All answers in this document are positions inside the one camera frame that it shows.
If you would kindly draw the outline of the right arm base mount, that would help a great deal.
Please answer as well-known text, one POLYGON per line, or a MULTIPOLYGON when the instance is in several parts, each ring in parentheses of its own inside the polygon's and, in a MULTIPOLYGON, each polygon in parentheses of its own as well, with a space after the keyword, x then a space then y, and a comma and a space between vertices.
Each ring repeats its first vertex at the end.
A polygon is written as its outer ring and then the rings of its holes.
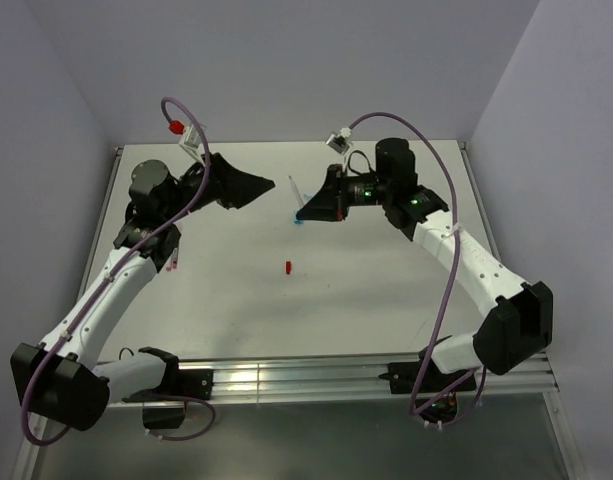
MULTIPOLYGON (((421 361, 391 362, 387 365, 386 372, 380 374, 378 378, 389 383, 390 393, 393 395, 411 394, 421 365, 421 361)), ((420 393, 436 394, 466 373, 466 370, 460 370, 443 374, 433 363, 430 363, 422 379, 420 393)), ((421 413, 421 418, 433 424, 454 420, 459 410, 457 393, 474 392, 476 387, 476 380, 471 376, 442 398, 433 402, 421 413)))

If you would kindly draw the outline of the white pen red tip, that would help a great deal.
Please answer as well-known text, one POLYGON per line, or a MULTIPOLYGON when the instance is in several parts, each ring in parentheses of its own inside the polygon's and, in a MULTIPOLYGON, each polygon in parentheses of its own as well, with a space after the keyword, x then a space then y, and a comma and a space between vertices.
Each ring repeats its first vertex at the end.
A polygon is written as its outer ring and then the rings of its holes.
POLYGON ((304 207, 304 197, 301 195, 300 190, 297 186, 297 183, 295 182, 295 180, 293 179, 293 177, 291 175, 287 176, 288 180, 289 180, 289 184, 291 187, 291 190, 295 196, 295 199, 297 201, 297 205, 298 208, 301 209, 304 207))

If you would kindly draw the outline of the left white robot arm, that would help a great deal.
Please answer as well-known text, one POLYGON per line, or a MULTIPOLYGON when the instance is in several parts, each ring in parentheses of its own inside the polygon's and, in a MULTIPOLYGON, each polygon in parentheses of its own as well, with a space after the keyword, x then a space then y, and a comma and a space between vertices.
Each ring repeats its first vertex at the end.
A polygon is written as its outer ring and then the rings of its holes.
POLYGON ((179 219, 212 203, 241 209, 274 186, 218 153, 203 156, 180 178, 160 160, 138 164, 131 173, 125 222, 98 276, 49 334, 35 345, 20 344, 11 356, 22 415, 86 431, 112 403, 176 395, 181 386, 176 355, 144 347, 128 359, 101 365, 101 350, 178 248, 179 219))

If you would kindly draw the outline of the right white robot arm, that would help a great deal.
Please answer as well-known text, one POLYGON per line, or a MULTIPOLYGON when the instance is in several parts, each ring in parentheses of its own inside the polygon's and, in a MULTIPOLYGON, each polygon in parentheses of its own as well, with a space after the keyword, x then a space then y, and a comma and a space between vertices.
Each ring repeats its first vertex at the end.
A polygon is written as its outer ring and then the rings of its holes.
POLYGON ((300 221, 341 222, 353 207, 380 206, 389 223, 434 257, 469 294, 483 317, 473 333, 450 336, 425 350, 421 383, 438 390, 454 372, 481 367, 503 375, 546 349, 553 334, 553 293, 503 266, 453 218, 448 204, 421 185, 407 140, 375 146, 375 165, 357 173, 331 164, 320 190, 298 210, 300 221))

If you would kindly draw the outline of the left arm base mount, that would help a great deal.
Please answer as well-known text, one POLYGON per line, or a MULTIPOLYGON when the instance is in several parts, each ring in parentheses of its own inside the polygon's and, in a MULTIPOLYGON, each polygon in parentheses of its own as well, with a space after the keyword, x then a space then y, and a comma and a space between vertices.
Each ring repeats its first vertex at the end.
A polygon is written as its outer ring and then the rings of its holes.
POLYGON ((212 369, 183 369, 166 389, 138 392, 121 403, 142 406, 142 423, 146 429, 176 430, 190 419, 189 398, 203 401, 211 398, 213 380, 212 369))

